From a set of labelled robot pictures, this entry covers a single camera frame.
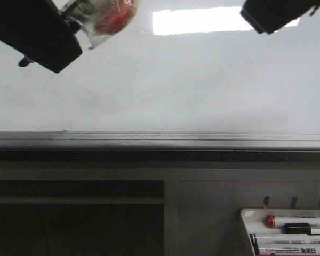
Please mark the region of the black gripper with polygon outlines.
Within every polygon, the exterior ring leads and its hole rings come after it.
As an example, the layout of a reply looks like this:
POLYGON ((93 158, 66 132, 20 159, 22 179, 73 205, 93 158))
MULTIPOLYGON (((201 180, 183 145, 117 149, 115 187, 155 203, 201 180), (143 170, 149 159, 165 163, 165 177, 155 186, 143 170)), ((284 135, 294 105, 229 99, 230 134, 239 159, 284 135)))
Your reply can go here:
POLYGON ((61 72, 82 54, 78 30, 52 1, 0 1, 0 41, 23 54, 20 67, 61 72))
POLYGON ((280 30, 291 21, 320 8, 320 0, 252 0, 245 1, 240 15, 258 33, 268 35, 280 30))

